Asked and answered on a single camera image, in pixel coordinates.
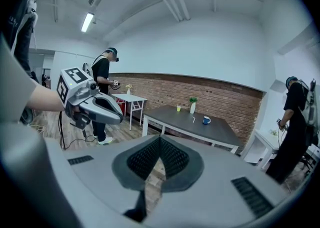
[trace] wooden floor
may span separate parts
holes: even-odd
[[[46,138],[54,138],[57,140],[57,144],[60,142],[60,133],[58,128],[59,112],[42,111],[37,113],[31,124],[32,128],[37,130],[41,135]],[[93,127],[90,123],[85,127],[86,135],[89,136],[87,141],[84,141],[82,130],[72,126],[70,123],[73,121],[62,113],[62,129],[64,135],[64,143],[67,151],[74,151],[77,149],[83,149],[87,147],[106,147],[105,145],[99,145],[98,139],[94,139]],[[129,117],[125,117],[119,125],[106,125],[105,132],[107,137],[113,137],[112,143],[119,143],[122,141],[128,141],[136,139],[142,136],[142,125],[135,120],[132,120],[131,130],[129,130]],[[148,135],[158,135],[158,131],[148,128]],[[145,183],[145,198],[146,208],[149,214],[157,205],[161,198],[161,185],[166,179],[165,168],[161,161],[158,160],[153,171]]]

